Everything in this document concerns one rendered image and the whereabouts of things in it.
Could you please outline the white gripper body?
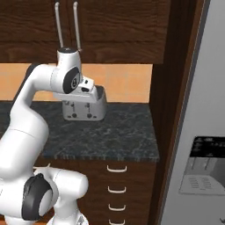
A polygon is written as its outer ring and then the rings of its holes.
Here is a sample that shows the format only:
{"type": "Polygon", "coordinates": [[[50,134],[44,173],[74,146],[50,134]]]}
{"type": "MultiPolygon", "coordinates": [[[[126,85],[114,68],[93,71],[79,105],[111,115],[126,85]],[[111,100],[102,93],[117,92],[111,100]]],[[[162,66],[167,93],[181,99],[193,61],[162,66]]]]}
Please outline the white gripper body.
{"type": "Polygon", "coordinates": [[[86,103],[96,103],[98,100],[98,91],[96,87],[93,87],[91,91],[82,91],[77,88],[70,94],[54,93],[54,97],[63,101],[77,101],[86,103]]]}

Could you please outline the white toaster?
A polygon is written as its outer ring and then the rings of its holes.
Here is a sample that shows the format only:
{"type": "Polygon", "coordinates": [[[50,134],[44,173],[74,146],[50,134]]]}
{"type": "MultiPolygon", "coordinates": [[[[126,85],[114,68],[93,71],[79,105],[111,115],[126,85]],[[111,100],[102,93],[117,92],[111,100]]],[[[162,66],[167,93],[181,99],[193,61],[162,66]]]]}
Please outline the white toaster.
{"type": "Polygon", "coordinates": [[[106,115],[106,104],[105,89],[97,85],[82,101],[63,100],[62,115],[65,120],[99,121],[106,115]]]}

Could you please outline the dark wood tall side panel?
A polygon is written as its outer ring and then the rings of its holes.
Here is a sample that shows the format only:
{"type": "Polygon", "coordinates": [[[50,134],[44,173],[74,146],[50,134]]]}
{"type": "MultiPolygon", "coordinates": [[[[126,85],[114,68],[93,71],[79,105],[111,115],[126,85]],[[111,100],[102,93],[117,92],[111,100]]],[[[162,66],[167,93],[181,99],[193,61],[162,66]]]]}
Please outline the dark wood tall side panel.
{"type": "Polygon", "coordinates": [[[149,107],[160,160],[156,164],[148,225],[158,223],[204,2],[171,0],[163,63],[153,67],[149,107]]]}

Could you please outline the dark wood drawer front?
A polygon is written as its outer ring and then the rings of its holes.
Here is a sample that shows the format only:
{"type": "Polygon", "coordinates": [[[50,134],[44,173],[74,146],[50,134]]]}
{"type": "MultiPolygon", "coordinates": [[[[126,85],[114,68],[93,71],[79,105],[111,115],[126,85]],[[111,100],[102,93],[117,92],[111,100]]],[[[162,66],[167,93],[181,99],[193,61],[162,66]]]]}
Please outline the dark wood drawer front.
{"type": "Polygon", "coordinates": [[[103,180],[147,180],[148,178],[154,177],[156,165],[150,162],[137,163],[89,160],[80,161],[79,169],[88,178],[103,180]],[[127,166],[127,171],[124,173],[111,173],[106,169],[107,165],[109,165],[111,169],[124,169],[125,166],[127,166]]]}
{"type": "Polygon", "coordinates": [[[149,197],[152,192],[150,182],[132,182],[132,181],[118,181],[118,180],[91,180],[88,192],[85,195],[86,199],[110,199],[110,198],[121,198],[129,199],[135,197],[149,197]],[[125,193],[114,194],[107,191],[107,187],[110,186],[113,190],[122,190],[124,187],[127,188],[125,193]]]}
{"type": "Polygon", "coordinates": [[[132,216],[147,216],[149,213],[149,202],[147,200],[129,200],[129,199],[112,199],[112,200],[79,200],[78,206],[89,216],[94,214],[107,215],[110,213],[121,213],[132,216]],[[112,207],[123,207],[126,205],[126,210],[122,212],[113,212],[108,209],[108,204],[112,207]]]}
{"type": "MultiPolygon", "coordinates": [[[[95,220],[95,221],[91,221],[91,220],[87,220],[84,218],[83,216],[83,221],[79,222],[77,225],[109,225],[108,223],[109,219],[106,220],[95,220]]],[[[124,219],[126,220],[126,224],[125,225],[150,225],[148,223],[148,219],[143,219],[143,218],[128,218],[128,219],[124,219]]]]}

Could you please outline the grey fridge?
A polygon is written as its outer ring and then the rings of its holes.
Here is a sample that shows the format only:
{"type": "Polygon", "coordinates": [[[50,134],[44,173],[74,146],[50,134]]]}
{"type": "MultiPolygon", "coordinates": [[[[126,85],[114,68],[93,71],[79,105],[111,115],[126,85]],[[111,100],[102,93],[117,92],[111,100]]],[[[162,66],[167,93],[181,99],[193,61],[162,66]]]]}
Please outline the grey fridge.
{"type": "Polygon", "coordinates": [[[225,0],[205,0],[158,225],[225,225],[225,0]]]}

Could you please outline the dark wood wall cupboard door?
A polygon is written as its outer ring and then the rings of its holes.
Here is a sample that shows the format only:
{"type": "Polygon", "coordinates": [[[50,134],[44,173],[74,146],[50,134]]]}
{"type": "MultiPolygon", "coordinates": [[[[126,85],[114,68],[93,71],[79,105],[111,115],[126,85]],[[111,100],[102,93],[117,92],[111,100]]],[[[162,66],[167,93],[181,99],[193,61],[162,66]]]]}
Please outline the dark wood wall cupboard door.
{"type": "Polygon", "coordinates": [[[84,63],[163,62],[171,0],[68,0],[77,14],[84,63]]]}
{"type": "Polygon", "coordinates": [[[56,62],[60,47],[54,13],[56,2],[63,45],[70,45],[70,0],[0,0],[1,63],[56,62]]]}

